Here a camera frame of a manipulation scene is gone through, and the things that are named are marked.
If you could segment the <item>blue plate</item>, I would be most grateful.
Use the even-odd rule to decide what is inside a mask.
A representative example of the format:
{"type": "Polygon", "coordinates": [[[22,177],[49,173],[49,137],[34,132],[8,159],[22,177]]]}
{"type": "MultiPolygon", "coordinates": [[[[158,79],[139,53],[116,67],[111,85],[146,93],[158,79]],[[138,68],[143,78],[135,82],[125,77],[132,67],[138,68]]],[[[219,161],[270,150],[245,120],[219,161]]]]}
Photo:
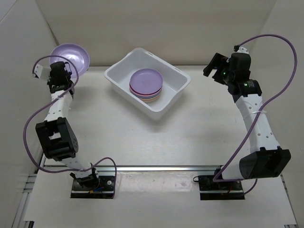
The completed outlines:
{"type": "Polygon", "coordinates": [[[150,98],[148,98],[148,97],[143,98],[143,97],[138,96],[137,98],[139,98],[140,100],[142,100],[144,102],[151,102],[151,101],[154,101],[154,100],[158,99],[159,97],[160,97],[160,95],[150,97],[150,98]]]}
{"type": "Polygon", "coordinates": [[[157,97],[159,97],[161,95],[161,93],[158,93],[158,94],[155,94],[153,96],[139,96],[139,95],[135,95],[133,94],[135,97],[138,97],[140,99],[143,99],[143,100],[149,100],[149,99],[156,99],[157,97]]]}

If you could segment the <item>orange yellow plate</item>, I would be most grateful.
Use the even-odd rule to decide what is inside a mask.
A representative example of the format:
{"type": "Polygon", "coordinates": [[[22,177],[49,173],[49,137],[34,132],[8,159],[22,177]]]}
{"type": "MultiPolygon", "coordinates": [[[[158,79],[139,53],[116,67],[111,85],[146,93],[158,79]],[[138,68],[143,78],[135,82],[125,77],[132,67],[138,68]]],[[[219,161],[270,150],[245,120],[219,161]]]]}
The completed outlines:
{"type": "Polygon", "coordinates": [[[155,100],[158,100],[160,96],[155,96],[149,99],[144,99],[144,98],[140,98],[140,100],[142,100],[143,102],[149,103],[149,102],[153,102],[155,100]]]}

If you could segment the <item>pink plate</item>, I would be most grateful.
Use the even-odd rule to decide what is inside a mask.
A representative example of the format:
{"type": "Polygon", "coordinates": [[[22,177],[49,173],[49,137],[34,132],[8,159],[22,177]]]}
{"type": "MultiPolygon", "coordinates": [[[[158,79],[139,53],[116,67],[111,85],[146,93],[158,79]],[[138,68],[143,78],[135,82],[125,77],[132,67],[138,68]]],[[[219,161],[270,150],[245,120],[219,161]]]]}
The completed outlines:
{"type": "Polygon", "coordinates": [[[160,92],[160,91],[162,90],[162,87],[161,87],[159,90],[157,90],[157,91],[155,91],[155,92],[152,92],[152,93],[149,93],[149,94],[139,93],[139,92],[137,92],[136,90],[134,90],[134,89],[132,88],[131,85],[129,85],[129,90],[130,90],[132,93],[134,93],[134,94],[136,94],[136,95],[139,95],[139,96],[151,96],[151,95],[154,95],[154,94],[160,92]]]}
{"type": "Polygon", "coordinates": [[[142,101],[145,102],[145,103],[152,103],[152,102],[156,102],[156,101],[159,101],[160,98],[159,97],[154,97],[154,98],[151,98],[151,99],[143,99],[142,101]]]}

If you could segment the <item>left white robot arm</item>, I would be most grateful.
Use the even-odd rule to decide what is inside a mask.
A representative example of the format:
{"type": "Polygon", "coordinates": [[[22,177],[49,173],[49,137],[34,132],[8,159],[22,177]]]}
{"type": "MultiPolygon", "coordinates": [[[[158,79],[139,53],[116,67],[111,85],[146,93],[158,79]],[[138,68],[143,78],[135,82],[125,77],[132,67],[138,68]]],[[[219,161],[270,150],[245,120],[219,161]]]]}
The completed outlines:
{"type": "Polygon", "coordinates": [[[36,133],[48,159],[66,165],[72,169],[70,175],[79,185],[95,190],[100,184],[98,172],[91,163],[78,157],[78,140],[67,119],[74,96],[72,73],[66,69],[67,64],[59,61],[50,65],[47,84],[54,103],[44,121],[36,124],[36,133]]]}

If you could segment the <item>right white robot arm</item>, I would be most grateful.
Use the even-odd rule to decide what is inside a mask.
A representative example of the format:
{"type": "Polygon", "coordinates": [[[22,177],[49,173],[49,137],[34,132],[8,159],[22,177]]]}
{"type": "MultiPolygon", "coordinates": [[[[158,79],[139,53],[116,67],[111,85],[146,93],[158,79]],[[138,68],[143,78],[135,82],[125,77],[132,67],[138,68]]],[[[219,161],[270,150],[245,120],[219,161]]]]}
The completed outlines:
{"type": "Polygon", "coordinates": [[[204,76],[214,70],[215,82],[227,86],[245,123],[247,134],[237,148],[246,141],[250,154],[233,163],[233,158],[221,166],[213,178],[214,186],[226,189],[231,181],[278,177],[291,159],[288,149],[282,149],[276,140],[263,109],[262,90],[256,80],[250,79],[251,56],[241,47],[226,57],[216,53],[204,68],[204,76]]]}

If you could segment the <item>purple plate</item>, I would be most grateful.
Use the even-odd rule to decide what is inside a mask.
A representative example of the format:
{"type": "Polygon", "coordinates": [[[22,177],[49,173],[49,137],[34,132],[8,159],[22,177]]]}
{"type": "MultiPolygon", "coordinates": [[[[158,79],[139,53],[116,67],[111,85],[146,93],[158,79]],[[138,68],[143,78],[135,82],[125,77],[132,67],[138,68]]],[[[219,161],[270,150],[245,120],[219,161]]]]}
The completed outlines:
{"type": "Polygon", "coordinates": [[[89,54],[84,48],[77,44],[61,44],[53,49],[51,55],[62,56],[69,59],[76,66],[79,76],[86,73],[90,66],[89,54]]]}
{"type": "Polygon", "coordinates": [[[149,94],[163,85],[162,75],[154,69],[141,69],[132,74],[129,83],[139,93],[149,94]]]}

